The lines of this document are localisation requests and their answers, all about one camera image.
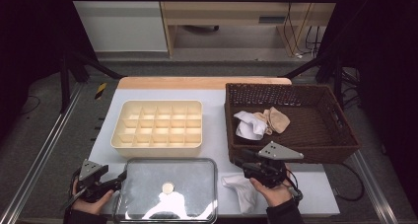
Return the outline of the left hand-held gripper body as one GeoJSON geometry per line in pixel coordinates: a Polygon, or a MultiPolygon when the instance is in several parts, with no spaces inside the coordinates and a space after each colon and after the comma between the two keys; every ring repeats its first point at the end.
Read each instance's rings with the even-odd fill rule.
{"type": "Polygon", "coordinates": [[[108,185],[109,183],[102,183],[101,178],[96,176],[97,170],[104,165],[85,160],[82,163],[80,173],[78,175],[78,183],[76,184],[75,199],[83,199],[87,202],[93,203],[100,199],[109,190],[113,190],[108,185]]]}

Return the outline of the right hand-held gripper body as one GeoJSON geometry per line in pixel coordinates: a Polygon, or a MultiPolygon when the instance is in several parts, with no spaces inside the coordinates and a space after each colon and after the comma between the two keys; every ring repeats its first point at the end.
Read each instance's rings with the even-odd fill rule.
{"type": "Polygon", "coordinates": [[[291,187],[298,187],[298,182],[289,178],[285,162],[302,160],[302,153],[271,141],[255,153],[255,158],[259,161],[260,168],[260,175],[256,179],[264,186],[277,187],[288,181],[291,187]]]}

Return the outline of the white sock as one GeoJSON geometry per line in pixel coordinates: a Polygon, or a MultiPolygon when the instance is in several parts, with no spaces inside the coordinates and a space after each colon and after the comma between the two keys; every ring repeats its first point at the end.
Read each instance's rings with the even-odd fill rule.
{"type": "Polygon", "coordinates": [[[250,214],[257,203],[257,191],[243,175],[233,175],[221,178],[224,187],[232,189],[238,197],[238,203],[242,214],[250,214]]]}
{"type": "Polygon", "coordinates": [[[253,113],[237,112],[234,114],[234,118],[239,120],[236,129],[236,135],[238,137],[253,141],[258,141],[263,138],[265,125],[262,121],[258,120],[253,113]]]}

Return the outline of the cream compartment storage box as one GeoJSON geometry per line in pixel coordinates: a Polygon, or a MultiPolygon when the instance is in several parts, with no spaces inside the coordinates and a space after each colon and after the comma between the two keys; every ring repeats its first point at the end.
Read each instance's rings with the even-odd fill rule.
{"type": "Polygon", "coordinates": [[[199,101],[126,101],[110,144],[126,158],[195,157],[202,144],[202,126],[199,101]]]}

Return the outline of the brown wicker basket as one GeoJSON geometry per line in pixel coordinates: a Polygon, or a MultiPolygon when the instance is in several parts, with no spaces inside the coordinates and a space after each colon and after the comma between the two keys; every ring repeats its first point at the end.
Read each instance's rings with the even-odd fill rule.
{"type": "Polygon", "coordinates": [[[304,163],[340,164],[361,148],[331,89],[324,85],[228,83],[225,119],[229,159],[274,141],[304,155],[304,163]],[[236,135],[237,112],[275,108],[290,119],[282,133],[251,141],[236,135]]]}

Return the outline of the clear plastic lid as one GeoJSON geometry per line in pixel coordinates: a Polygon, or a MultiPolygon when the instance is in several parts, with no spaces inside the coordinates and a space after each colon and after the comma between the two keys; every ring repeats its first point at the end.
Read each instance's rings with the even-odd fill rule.
{"type": "Polygon", "coordinates": [[[213,224],[217,167],[213,160],[132,159],[113,212],[116,224],[213,224]]]}

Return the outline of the person's left hand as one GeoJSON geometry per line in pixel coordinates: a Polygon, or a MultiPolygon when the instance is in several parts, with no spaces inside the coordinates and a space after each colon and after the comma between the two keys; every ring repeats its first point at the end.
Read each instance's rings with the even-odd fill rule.
{"type": "Polygon", "coordinates": [[[110,201],[112,196],[113,196],[113,190],[111,189],[106,194],[104,194],[100,199],[98,199],[96,202],[93,202],[93,203],[90,203],[83,199],[78,198],[72,204],[71,209],[93,214],[93,215],[100,215],[103,207],[110,201]]]}

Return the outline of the person's right hand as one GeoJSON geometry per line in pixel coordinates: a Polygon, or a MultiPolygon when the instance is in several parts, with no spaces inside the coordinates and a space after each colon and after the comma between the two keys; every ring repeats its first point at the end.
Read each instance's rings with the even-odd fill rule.
{"type": "Polygon", "coordinates": [[[253,187],[265,198],[269,207],[276,207],[293,198],[290,192],[292,186],[288,180],[284,180],[283,183],[276,187],[266,187],[255,178],[249,179],[253,187]]]}

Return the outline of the black metal stand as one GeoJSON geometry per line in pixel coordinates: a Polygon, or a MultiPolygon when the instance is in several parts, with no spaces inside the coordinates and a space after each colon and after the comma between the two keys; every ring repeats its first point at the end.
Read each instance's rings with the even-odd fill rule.
{"type": "Polygon", "coordinates": [[[320,56],[317,56],[315,59],[283,75],[283,78],[293,79],[296,76],[314,67],[318,67],[318,70],[315,74],[315,80],[319,84],[325,84],[329,80],[332,80],[333,94],[336,97],[336,100],[339,103],[340,107],[343,108],[343,66],[342,60],[338,55],[324,52],[320,56]]]}
{"type": "Polygon", "coordinates": [[[124,75],[118,74],[101,65],[97,60],[83,55],[80,52],[64,52],[59,60],[60,85],[61,85],[61,113],[70,106],[69,73],[72,73],[77,82],[86,82],[90,75],[85,66],[91,66],[112,79],[122,79],[124,75]]]}

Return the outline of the wooden desk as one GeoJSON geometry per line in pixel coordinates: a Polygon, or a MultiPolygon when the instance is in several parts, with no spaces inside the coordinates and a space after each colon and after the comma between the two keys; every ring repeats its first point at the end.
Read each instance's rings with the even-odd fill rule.
{"type": "Polygon", "coordinates": [[[289,55],[302,52],[309,27],[325,27],[333,3],[162,2],[168,52],[174,52],[179,26],[273,26],[289,55]]]}

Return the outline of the white cabinet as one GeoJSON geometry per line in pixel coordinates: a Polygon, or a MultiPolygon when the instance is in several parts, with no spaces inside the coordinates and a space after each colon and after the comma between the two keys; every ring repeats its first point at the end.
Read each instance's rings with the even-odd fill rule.
{"type": "Polygon", "coordinates": [[[96,52],[167,51],[159,2],[74,3],[96,52]]]}

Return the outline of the black curtain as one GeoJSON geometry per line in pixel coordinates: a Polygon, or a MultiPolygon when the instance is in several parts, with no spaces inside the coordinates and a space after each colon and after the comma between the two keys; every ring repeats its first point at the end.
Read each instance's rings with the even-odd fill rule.
{"type": "MultiPolygon", "coordinates": [[[[36,0],[0,0],[0,141],[27,101],[30,85],[59,71],[62,49],[36,0]]],[[[94,59],[93,46],[70,0],[38,0],[75,50],[94,59]]]]}
{"type": "Polygon", "coordinates": [[[360,98],[418,216],[418,0],[342,0],[320,50],[360,71],[360,98]]]}

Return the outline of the aluminium rail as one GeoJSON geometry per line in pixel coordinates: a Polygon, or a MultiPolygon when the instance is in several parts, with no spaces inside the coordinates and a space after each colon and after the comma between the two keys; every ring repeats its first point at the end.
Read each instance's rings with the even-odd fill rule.
{"type": "Polygon", "coordinates": [[[18,220],[47,160],[50,157],[50,154],[52,153],[52,150],[54,149],[72,111],[74,110],[75,105],[80,98],[80,93],[82,92],[83,88],[84,85],[82,83],[76,83],[74,85],[74,88],[70,94],[69,105],[64,110],[64,112],[59,114],[53,127],[49,131],[24,180],[20,184],[13,199],[8,204],[3,214],[0,216],[0,224],[15,224],[18,220]]]}
{"type": "Polygon", "coordinates": [[[351,160],[356,166],[360,177],[363,180],[368,197],[373,205],[373,208],[378,215],[382,224],[399,224],[397,218],[394,215],[383,191],[376,180],[372,170],[370,169],[367,161],[363,157],[360,150],[356,151],[351,160]]]}

